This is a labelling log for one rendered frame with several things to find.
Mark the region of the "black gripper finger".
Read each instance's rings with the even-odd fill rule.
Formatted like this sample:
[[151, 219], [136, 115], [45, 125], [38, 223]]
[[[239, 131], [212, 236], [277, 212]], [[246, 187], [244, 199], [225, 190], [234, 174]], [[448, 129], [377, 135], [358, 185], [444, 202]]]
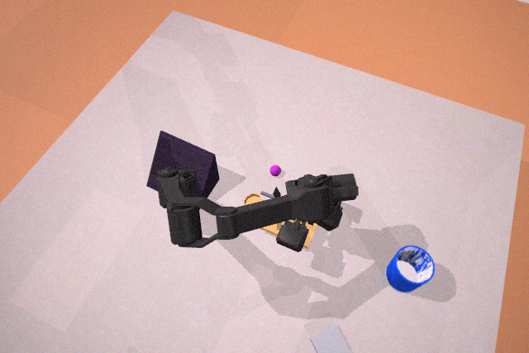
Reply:
[[[291, 222], [290, 221], [286, 221], [284, 222], [284, 225], [287, 225], [287, 226], [290, 226]], [[307, 235], [309, 232], [309, 229], [306, 230], [305, 234]]]

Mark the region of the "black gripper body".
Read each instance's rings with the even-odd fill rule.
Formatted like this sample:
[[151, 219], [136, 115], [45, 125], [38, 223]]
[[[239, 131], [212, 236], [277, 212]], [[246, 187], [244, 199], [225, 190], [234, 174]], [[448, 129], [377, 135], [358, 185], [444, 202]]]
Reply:
[[[302, 221], [302, 224], [300, 222]], [[276, 241], [281, 246], [300, 252], [307, 238], [305, 234], [306, 222], [297, 218], [296, 222], [291, 222], [290, 226], [282, 225], [276, 237]]]

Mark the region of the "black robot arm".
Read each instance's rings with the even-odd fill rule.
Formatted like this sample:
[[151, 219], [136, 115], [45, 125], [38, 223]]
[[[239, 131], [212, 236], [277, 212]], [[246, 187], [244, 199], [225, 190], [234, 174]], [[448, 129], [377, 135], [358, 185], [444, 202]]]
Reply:
[[[285, 182], [284, 196], [222, 207], [208, 198], [188, 198], [187, 193], [194, 193], [196, 170], [175, 167], [156, 171], [156, 183], [160, 206], [167, 209], [171, 243], [179, 247], [203, 248], [215, 240], [235, 239], [241, 233], [297, 218], [332, 231], [341, 221], [341, 201], [356, 200], [359, 195], [354, 174], [320, 174]], [[199, 208], [216, 216], [217, 234], [203, 237]]]

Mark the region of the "purple ball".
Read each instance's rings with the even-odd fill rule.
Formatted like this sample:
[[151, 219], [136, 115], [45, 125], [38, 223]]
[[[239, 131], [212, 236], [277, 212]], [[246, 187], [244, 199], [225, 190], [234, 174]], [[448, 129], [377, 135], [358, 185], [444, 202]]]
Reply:
[[278, 176], [280, 175], [281, 173], [281, 169], [279, 166], [277, 165], [273, 165], [271, 168], [270, 168], [270, 173], [273, 175], [273, 176]]

